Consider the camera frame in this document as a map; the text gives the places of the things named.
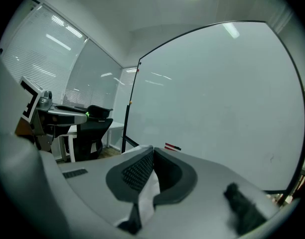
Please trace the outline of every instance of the whiteboard frame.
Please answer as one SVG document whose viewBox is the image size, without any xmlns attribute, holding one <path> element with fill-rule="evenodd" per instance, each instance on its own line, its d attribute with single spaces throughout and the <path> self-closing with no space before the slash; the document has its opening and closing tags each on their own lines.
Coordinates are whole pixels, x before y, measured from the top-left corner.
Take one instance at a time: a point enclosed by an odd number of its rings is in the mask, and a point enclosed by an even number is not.
<svg viewBox="0 0 305 239">
<path fill-rule="evenodd" d="M 204 29 L 204 28 L 207 28 L 207 27 L 210 27 L 210 26 L 215 26 L 215 25 L 219 25 L 219 24 L 225 24 L 225 23 L 235 23 L 235 22 L 259 22 L 259 23 L 265 23 L 269 28 L 270 30 L 276 35 L 276 37 L 278 38 L 278 40 L 280 41 L 280 43 L 283 45 L 283 47 L 285 48 L 288 56 L 290 57 L 292 63 L 293 63 L 293 66 L 295 68 L 295 71 L 296 71 L 296 74 L 297 74 L 297 77 L 298 77 L 298 80 L 299 80 L 299 83 L 300 83 L 300 88 L 301 88 L 301 93 L 302 93 L 302 98 L 303 98 L 303 103 L 304 103 L 304 112 L 305 112 L 305 95 L 304 95 L 304 88 L 303 88 L 303 84 L 302 84 L 302 80 L 301 80 L 301 77 L 299 75 L 299 72 L 298 72 L 298 69 L 297 69 L 297 66 L 293 60 L 293 57 L 291 56 L 289 50 L 287 49 L 287 47 L 285 46 L 285 44 L 282 42 L 282 40 L 280 39 L 280 37 L 278 36 L 278 34 L 273 30 L 273 28 L 266 22 L 266 21 L 261 21 L 261 20 L 237 20 L 237 21 L 224 21 L 224 22 L 219 22 L 219 23 L 214 23 L 214 24 L 210 24 L 210 25 L 207 25 L 207 26 L 202 26 L 202 27 L 199 27 L 199 28 L 196 28 L 196 29 L 193 29 L 191 31 L 188 31 L 186 33 L 183 33 L 181 35 L 178 35 L 166 42 L 164 42 L 163 44 L 159 45 L 158 47 L 156 47 L 155 49 L 151 50 L 150 52 L 148 52 L 147 54 L 145 54 L 144 56 L 142 56 L 139 61 L 138 61 L 138 64 L 137 64 L 137 68 L 139 67 L 139 65 L 141 64 L 141 60 L 146 57 L 147 55 L 149 55 L 150 53 L 152 53 L 154 50 L 162 47 L 163 45 L 183 36 L 183 35 L 186 35 L 186 34 L 189 34 L 189 33 L 192 33 L 194 31 L 198 31 L 198 30 L 201 30 L 201 29 Z M 131 93 L 131 98 L 130 98 L 130 103 L 129 105 L 127 106 L 127 109 L 126 109 L 126 116 L 125 116 L 125 127 L 124 127 L 124 132 L 123 132 L 123 144 L 122 144 L 122 153 L 125 152 L 125 146 L 126 146 L 126 141 L 131 144 L 133 147 L 136 147 L 138 146 L 139 144 L 136 143 L 135 141 L 133 141 L 132 139 L 130 139 L 126 134 L 127 134 L 127 123 L 128 123 L 128 116 L 129 116 L 129 110 L 130 110 L 130 107 L 131 107 L 131 101 L 132 101 L 132 96 L 133 96 L 133 91 L 134 91 L 134 85 L 136 83 L 136 76 L 137 76 L 137 72 L 136 72 L 136 75 L 135 75 L 135 79 L 134 79 L 134 84 L 133 84 L 133 88 L 132 88 L 132 93 Z M 288 185 L 288 187 L 285 189 L 285 190 L 265 190 L 265 192 L 267 194 L 283 194 L 283 195 L 289 195 L 291 193 L 291 190 L 294 188 L 296 182 L 297 182 L 297 179 L 299 178 L 299 175 L 300 175 L 300 171 L 301 171 L 301 168 L 303 166 L 303 163 L 304 163 L 304 160 L 305 160 L 305 129 L 304 129 L 304 139 L 303 139 L 303 144 L 302 144 L 302 149 L 301 149 L 301 154 L 300 154 L 300 157 L 299 157 L 299 161 L 298 161 L 298 164 L 297 164 L 297 167 L 296 167 L 296 170 L 292 176 L 292 179 Z"/>
</svg>

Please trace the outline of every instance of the ceiling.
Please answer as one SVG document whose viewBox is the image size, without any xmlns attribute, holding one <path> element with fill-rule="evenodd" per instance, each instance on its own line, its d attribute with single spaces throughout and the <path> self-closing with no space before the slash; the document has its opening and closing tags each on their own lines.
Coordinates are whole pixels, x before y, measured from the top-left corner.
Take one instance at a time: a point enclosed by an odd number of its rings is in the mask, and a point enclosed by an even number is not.
<svg viewBox="0 0 305 239">
<path fill-rule="evenodd" d="M 274 26 L 289 10 L 283 0 L 79 1 L 95 16 L 100 17 L 102 9 L 109 11 L 129 32 L 163 25 L 205 26 L 229 20 L 264 20 Z"/>
</svg>

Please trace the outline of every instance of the office chair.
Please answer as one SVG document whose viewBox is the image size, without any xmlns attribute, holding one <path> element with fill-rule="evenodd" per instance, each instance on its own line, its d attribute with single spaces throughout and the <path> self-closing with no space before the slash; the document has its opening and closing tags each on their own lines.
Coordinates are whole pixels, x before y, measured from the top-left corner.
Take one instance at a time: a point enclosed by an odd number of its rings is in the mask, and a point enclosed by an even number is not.
<svg viewBox="0 0 305 239">
<path fill-rule="evenodd" d="M 113 119 L 104 119 L 102 122 L 88 121 L 77 125 L 77 138 L 74 140 L 76 161 L 97 159 L 103 149 L 102 137 L 112 124 Z M 92 144 L 96 143 L 96 151 L 91 153 Z"/>
</svg>

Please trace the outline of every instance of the whiteboard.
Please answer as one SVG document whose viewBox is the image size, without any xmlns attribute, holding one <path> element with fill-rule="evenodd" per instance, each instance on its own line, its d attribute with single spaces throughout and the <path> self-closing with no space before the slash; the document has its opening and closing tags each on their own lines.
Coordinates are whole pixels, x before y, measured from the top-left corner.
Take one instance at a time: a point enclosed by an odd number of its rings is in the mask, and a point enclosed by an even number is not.
<svg viewBox="0 0 305 239">
<path fill-rule="evenodd" d="M 140 60 L 126 135 L 225 165 L 262 190 L 285 190 L 305 133 L 296 69 L 264 22 L 217 24 Z"/>
</svg>

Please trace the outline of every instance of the white desk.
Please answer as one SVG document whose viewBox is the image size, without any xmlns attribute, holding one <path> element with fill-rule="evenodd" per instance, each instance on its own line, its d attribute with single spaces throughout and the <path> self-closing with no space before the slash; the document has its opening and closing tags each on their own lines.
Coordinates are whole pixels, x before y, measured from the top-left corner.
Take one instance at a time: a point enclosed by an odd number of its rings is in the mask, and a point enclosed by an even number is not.
<svg viewBox="0 0 305 239">
<path fill-rule="evenodd" d="M 107 148 L 109 148 L 110 146 L 110 140 L 111 140 L 111 131 L 114 129 L 124 129 L 124 124 L 122 123 L 118 123 L 113 121 L 112 124 L 110 125 L 110 127 L 107 130 Z M 68 136 L 68 148 L 69 148 L 69 154 L 71 157 L 71 162 L 75 162 L 75 155 L 74 155 L 74 145 L 73 145 L 73 138 L 77 137 L 77 126 L 76 125 L 72 125 L 67 134 L 65 135 L 61 135 L 61 136 Z"/>
</svg>

